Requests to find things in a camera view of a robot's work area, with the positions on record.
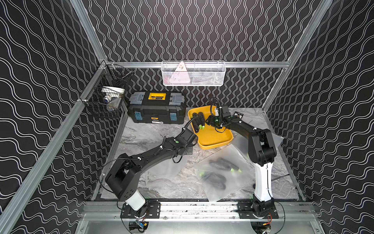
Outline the clear zip-top bag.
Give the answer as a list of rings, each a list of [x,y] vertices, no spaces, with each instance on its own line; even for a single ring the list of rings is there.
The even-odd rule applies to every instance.
[[[273,137],[273,140],[274,140],[275,148],[278,148],[280,146],[280,144],[282,143],[284,138],[282,136],[276,135],[274,133],[272,133],[272,137]],[[243,157],[248,162],[251,162],[250,157],[248,155],[248,139],[247,138],[245,138],[241,135],[237,135],[231,143],[241,152]]]
[[[184,169],[190,156],[184,155],[178,156],[174,163],[173,159],[163,161],[156,166],[152,167],[145,173],[146,182],[157,180],[157,179],[172,179],[179,174],[179,172]]]
[[[209,165],[210,160],[224,158],[237,165],[242,172],[233,173],[230,171],[221,171]],[[210,202],[220,200],[252,200],[254,194],[253,184],[255,183],[255,169],[252,162],[248,162],[241,152],[234,146],[229,145],[226,148],[214,153],[206,159],[200,161],[193,167],[195,174],[201,182],[206,198]],[[227,178],[226,189],[217,190],[210,185],[202,183],[199,178],[200,172],[215,172]]]

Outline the dark purple toy eggplant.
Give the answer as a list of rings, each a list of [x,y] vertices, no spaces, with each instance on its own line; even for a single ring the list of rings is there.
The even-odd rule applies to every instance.
[[[210,160],[209,165],[215,169],[221,170],[221,171],[230,171],[233,173],[241,173],[242,170],[235,165],[234,163],[224,159],[224,158],[218,158],[217,160]]]
[[[215,172],[200,172],[199,178],[202,183],[210,185],[217,190],[225,190],[227,178]]]

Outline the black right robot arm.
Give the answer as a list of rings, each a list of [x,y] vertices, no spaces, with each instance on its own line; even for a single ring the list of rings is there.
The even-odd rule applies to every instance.
[[[256,179],[252,213],[258,218],[267,215],[278,218],[271,190],[271,171],[277,155],[272,132],[246,123],[240,113],[231,115],[227,106],[212,108],[209,108],[211,118],[206,122],[208,125],[216,129],[233,130],[247,139],[248,156],[255,166]]]

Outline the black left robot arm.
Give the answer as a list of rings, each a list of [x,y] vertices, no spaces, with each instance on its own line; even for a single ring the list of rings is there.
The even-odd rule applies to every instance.
[[[140,177],[149,169],[166,161],[182,157],[194,146],[197,136],[189,129],[183,128],[181,133],[173,137],[164,137],[162,142],[137,155],[125,153],[118,156],[105,177],[105,182],[119,201],[125,202],[134,211],[146,207],[146,200],[138,191]]]

